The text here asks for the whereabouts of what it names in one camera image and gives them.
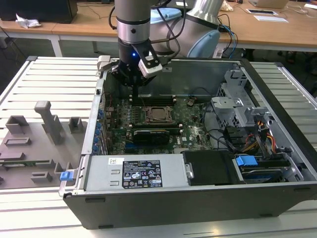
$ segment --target floor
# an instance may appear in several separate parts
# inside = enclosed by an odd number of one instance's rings
[[[52,45],[48,40],[14,39],[14,43],[26,56],[54,56]],[[14,43],[11,41],[8,43],[7,49],[0,50],[0,92],[6,88],[25,60]],[[117,43],[98,42],[97,45],[101,54],[118,56]],[[99,56],[93,52],[92,43],[87,41],[61,41],[61,48],[65,57],[96,58]],[[237,49],[234,54],[235,58],[241,57],[242,53],[242,49]],[[267,56],[267,51],[255,50],[254,61],[264,61],[263,58],[266,57],[266,60],[270,62],[281,62],[300,83],[304,84],[308,91],[311,91],[317,84],[317,77],[305,71],[305,55],[297,54],[295,64],[287,63],[284,55],[285,52],[279,56],[276,51],[271,51]]]

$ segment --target paper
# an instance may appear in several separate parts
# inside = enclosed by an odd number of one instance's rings
[[[18,14],[16,14],[16,20],[15,22],[17,22],[20,26],[28,29],[29,27],[38,27],[38,26],[41,26],[41,24],[39,23],[38,20],[28,20],[28,19],[25,19],[23,17],[20,17],[18,16]]]
[[[275,21],[275,22],[288,22],[282,17],[275,16],[254,16],[259,21]]]
[[[182,1],[177,1],[177,2],[176,2],[176,5],[178,5],[178,6],[184,6],[184,3],[183,3]]]
[[[304,7],[312,8],[312,9],[317,9],[317,5],[312,5],[312,4],[305,4]]]

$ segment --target blue drive latch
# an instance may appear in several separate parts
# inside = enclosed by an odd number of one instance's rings
[[[60,174],[59,180],[61,181],[73,181],[74,172],[65,171]]]
[[[236,158],[238,166],[254,166],[258,165],[256,158],[253,155],[240,155]]]

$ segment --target gray plastic stand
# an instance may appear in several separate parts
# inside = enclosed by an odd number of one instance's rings
[[[50,102],[35,106],[44,125],[28,123],[24,116],[8,120],[0,145],[0,189],[59,186],[61,172],[78,167],[87,123],[81,118],[59,122],[50,107]]]
[[[45,128],[51,135],[51,138],[55,145],[58,145],[61,141],[60,137],[60,122],[51,114],[51,103],[49,101],[38,101],[34,110],[39,113],[44,121]]]

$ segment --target motherboard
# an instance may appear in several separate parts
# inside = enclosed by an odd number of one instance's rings
[[[206,103],[193,97],[106,103],[108,154],[179,154],[212,149],[203,130]]]

